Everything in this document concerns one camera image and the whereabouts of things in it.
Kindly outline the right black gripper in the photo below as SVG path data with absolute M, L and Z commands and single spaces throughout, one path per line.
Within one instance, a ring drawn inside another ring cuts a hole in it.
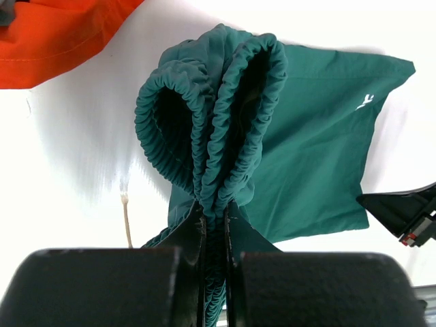
M 435 184 L 410 191 L 364 193 L 356 198 L 406 247 L 435 239 Z

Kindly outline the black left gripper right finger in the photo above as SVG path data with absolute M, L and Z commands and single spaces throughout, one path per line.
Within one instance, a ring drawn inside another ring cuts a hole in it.
M 262 258 L 280 250 L 266 240 L 244 217 L 233 201 L 224 213 L 224 243 L 226 254 L 226 312 L 229 326 L 252 326 L 253 301 L 258 299 L 256 279 Z

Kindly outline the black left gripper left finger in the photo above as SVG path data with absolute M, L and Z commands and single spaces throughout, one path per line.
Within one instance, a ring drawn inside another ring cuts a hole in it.
M 203 326 L 206 219 L 198 202 L 192 204 L 187 217 L 159 246 L 175 247 L 178 254 L 178 266 L 172 273 L 170 325 Z

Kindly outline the teal green shorts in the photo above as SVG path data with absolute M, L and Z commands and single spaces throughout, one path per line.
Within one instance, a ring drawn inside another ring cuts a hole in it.
M 165 50 L 136 100 L 135 130 L 172 183 L 168 227 L 206 220 L 205 316 L 225 304 L 223 234 L 235 202 L 268 241 L 363 230 L 356 202 L 375 122 L 416 69 L 382 54 L 284 44 L 217 25 Z

